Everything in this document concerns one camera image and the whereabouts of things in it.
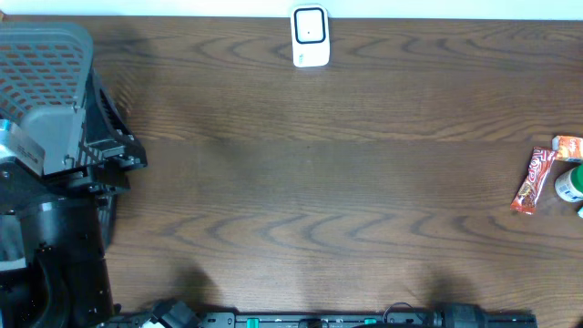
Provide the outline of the red Top chocolate bar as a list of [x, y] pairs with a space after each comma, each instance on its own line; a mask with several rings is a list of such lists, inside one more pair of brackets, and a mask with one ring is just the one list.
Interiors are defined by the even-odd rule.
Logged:
[[532, 215], [536, 212], [537, 202], [551, 171], [557, 152], [552, 149], [534, 147], [527, 168], [527, 175], [511, 202], [512, 210]]

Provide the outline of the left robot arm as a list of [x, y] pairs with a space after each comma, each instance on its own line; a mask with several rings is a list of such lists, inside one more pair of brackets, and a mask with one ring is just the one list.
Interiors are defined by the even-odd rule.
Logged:
[[124, 316], [112, 299], [101, 219], [128, 190], [127, 172], [147, 161], [96, 73], [83, 88], [80, 108], [1, 123], [1, 216], [15, 222], [25, 261], [1, 274], [1, 324], [196, 327], [183, 302]]

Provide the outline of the orange snack packet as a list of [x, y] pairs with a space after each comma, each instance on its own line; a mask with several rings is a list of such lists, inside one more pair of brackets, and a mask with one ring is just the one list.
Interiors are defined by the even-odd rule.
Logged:
[[556, 152], [556, 160], [581, 163], [583, 161], [583, 138], [555, 136], [552, 139], [552, 150]]

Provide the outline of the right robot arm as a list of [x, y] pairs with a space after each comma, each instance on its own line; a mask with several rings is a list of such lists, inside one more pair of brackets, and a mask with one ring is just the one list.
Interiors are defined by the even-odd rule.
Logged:
[[433, 324], [442, 328], [486, 328], [486, 315], [477, 305], [448, 303], [435, 310]]

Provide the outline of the green lid jar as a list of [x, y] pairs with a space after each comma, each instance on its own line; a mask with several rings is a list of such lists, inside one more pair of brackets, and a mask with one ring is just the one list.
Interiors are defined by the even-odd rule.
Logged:
[[555, 181], [557, 195], [567, 202], [581, 202], [582, 194], [582, 166], [577, 166], [560, 175]]

